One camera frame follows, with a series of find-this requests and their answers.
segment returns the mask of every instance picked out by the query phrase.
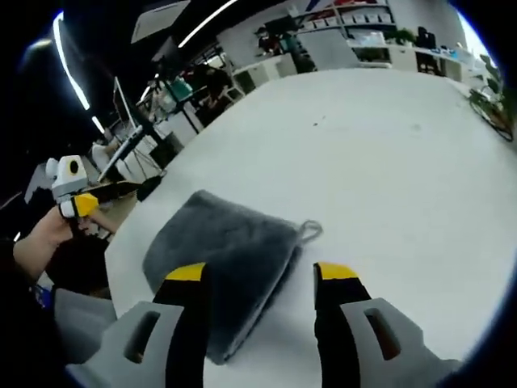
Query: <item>gray microfiber cloth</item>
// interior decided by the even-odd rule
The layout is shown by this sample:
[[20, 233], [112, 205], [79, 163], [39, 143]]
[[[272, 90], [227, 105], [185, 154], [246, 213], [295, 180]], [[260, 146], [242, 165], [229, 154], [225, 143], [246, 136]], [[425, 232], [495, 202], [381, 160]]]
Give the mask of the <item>gray microfiber cloth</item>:
[[250, 334], [301, 247], [321, 232], [315, 221], [296, 227], [199, 191], [160, 230], [143, 270], [157, 292], [176, 268], [207, 263], [212, 279], [207, 356], [222, 365]]

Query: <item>gray towel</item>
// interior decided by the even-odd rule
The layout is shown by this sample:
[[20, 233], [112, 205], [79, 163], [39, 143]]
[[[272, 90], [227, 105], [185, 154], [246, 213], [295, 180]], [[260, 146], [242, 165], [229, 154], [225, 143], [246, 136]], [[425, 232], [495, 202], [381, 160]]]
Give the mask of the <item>gray towel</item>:
[[250, 334], [302, 245], [321, 232], [315, 221], [298, 228], [199, 191], [154, 239], [143, 263], [144, 274], [157, 292], [176, 268], [207, 263], [212, 275], [207, 356], [221, 365]]

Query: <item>black sleeve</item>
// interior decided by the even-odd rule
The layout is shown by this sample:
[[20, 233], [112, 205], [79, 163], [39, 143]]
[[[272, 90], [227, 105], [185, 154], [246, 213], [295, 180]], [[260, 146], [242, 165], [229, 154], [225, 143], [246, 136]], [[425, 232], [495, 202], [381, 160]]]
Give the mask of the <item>black sleeve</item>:
[[13, 242], [0, 242], [0, 386], [61, 386], [65, 357], [52, 313], [43, 310], [13, 258]]

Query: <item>human hand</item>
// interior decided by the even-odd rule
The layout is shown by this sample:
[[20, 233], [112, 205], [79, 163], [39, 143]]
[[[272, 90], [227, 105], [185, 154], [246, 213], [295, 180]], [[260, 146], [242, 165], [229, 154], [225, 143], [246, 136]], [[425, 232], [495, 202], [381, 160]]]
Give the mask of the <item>human hand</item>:
[[15, 244], [13, 256], [16, 263], [37, 280], [59, 245], [72, 237], [68, 222], [61, 216], [59, 208], [54, 206], [26, 238]]

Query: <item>white cabinet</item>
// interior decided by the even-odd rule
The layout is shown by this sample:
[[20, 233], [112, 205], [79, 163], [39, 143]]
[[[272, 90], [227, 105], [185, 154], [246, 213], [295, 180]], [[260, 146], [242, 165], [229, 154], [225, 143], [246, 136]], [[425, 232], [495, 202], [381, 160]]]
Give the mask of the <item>white cabinet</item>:
[[390, 46], [389, 56], [394, 69], [402, 71], [418, 71], [417, 57], [414, 55], [414, 50], [412, 48]]

